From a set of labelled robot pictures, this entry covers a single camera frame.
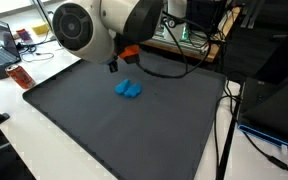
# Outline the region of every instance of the orange object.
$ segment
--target orange object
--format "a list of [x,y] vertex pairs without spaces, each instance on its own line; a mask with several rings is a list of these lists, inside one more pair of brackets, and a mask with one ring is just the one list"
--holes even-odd
[[5,71],[23,89],[30,89],[35,85],[35,81],[20,65],[8,66]]
[[126,57],[137,55],[140,52],[140,47],[138,45],[127,46],[123,53],[119,56],[121,59],[125,59]]

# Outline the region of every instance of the black work surface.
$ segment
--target black work surface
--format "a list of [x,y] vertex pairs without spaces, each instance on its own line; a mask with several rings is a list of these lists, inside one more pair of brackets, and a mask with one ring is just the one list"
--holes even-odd
[[[184,70],[147,53],[141,61],[155,72]],[[107,69],[79,61],[23,97],[119,179],[193,179],[225,77],[197,69],[183,79],[160,79],[122,61],[117,73]],[[115,94],[124,79],[142,85],[142,94]]]

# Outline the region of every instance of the blue object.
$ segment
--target blue object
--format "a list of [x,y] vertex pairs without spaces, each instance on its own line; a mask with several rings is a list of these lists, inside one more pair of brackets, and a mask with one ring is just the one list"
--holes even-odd
[[142,87],[138,83],[133,84],[128,90],[124,93],[124,96],[127,98],[135,98],[142,92]]
[[115,87],[115,92],[119,95],[124,94],[128,88],[131,86],[131,82],[128,79],[125,79],[122,83]]

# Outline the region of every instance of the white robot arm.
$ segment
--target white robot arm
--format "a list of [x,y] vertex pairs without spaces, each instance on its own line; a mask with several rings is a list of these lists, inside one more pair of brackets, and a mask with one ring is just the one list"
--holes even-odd
[[116,42],[109,30],[134,44],[155,34],[163,0],[71,0],[54,12],[53,33],[70,53],[93,63],[109,63]]

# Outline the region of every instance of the laptop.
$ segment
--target laptop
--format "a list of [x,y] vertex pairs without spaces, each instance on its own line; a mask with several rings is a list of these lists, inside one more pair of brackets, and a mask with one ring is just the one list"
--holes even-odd
[[288,83],[272,85],[247,79],[238,129],[273,145],[288,147]]
[[9,25],[0,21],[0,65],[7,62],[16,63],[21,60]]

